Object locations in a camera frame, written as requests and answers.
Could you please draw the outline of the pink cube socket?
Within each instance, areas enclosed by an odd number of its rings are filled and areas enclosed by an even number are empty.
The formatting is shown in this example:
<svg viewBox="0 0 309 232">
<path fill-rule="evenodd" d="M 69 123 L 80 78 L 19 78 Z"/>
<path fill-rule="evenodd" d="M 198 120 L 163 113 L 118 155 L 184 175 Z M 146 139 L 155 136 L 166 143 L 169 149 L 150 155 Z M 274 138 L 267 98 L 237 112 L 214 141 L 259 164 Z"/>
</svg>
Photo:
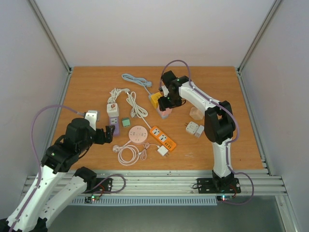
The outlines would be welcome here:
<svg viewBox="0 0 309 232">
<path fill-rule="evenodd" d="M 172 112 L 172 109 L 167 108 L 165 111 L 159 110 L 159 113 L 162 117 L 167 117 Z"/>
</svg>

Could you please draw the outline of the yellow cube socket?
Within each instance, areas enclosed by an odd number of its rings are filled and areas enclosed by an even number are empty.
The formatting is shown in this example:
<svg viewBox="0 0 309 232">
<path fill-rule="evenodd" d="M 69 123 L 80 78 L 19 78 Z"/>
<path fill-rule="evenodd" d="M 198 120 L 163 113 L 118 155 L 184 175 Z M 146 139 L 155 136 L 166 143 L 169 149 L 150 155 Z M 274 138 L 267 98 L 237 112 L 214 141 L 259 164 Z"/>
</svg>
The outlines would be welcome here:
<svg viewBox="0 0 309 232">
<path fill-rule="evenodd" d="M 154 109 L 157 109 L 159 106 L 158 100 L 162 97 L 162 94 L 160 92 L 154 93 L 150 95 L 150 102 Z"/>
</svg>

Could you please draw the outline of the white cube socket with flower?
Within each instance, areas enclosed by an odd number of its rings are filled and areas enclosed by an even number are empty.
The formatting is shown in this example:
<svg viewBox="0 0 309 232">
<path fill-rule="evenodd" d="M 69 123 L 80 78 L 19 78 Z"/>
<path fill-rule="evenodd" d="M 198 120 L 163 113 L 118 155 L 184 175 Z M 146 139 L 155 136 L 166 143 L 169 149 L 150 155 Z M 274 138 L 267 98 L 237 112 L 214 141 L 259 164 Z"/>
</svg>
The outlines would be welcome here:
<svg viewBox="0 0 309 232">
<path fill-rule="evenodd" d="M 117 103 L 108 103 L 106 106 L 106 111 L 109 116 L 109 118 L 113 117 L 119 117 L 120 111 L 119 111 L 119 106 Z"/>
</svg>

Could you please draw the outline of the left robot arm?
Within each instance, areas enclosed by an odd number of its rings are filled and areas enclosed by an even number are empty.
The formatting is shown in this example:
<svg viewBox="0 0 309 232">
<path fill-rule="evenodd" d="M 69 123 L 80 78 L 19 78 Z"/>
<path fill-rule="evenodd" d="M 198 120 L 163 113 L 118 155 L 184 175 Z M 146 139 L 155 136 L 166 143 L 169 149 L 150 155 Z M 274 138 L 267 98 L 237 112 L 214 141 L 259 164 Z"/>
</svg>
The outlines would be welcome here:
<svg viewBox="0 0 309 232">
<path fill-rule="evenodd" d="M 66 133 L 46 150 L 40 172 L 19 206 L 0 221 L 2 232 L 45 232 L 76 196 L 97 188 L 97 174 L 81 167 L 61 191 L 51 195 L 58 182 L 91 145 L 112 142 L 114 126 L 105 129 L 95 126 L 95 122 L 84 118 L 72 120 Z"/>
</svg>

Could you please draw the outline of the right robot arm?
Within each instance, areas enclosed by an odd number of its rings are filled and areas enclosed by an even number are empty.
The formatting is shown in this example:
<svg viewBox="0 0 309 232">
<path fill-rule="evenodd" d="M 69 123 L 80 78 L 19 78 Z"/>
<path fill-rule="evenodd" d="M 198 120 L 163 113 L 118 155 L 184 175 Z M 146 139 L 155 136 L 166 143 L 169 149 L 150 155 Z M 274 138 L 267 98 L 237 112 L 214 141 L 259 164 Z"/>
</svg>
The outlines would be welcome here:
<svg viewBox="0 0 309 232">
<path fill-rule="evenodd" d="M 212 185 L 218 193 L 225 191 L 234 179 L 230 166 L 230 147 L 236 125 L 230 103 L 210 97 L 189 77 L 177 78 L 172 71 L 163 73 L 160 83 L 163 84 L 161 89 L 164 93 L 158 100 L 161 111 L 180 107 L 185 100 L 204 112 L 204 132 L 212 143 L 214 155 Z"/>
</svg>

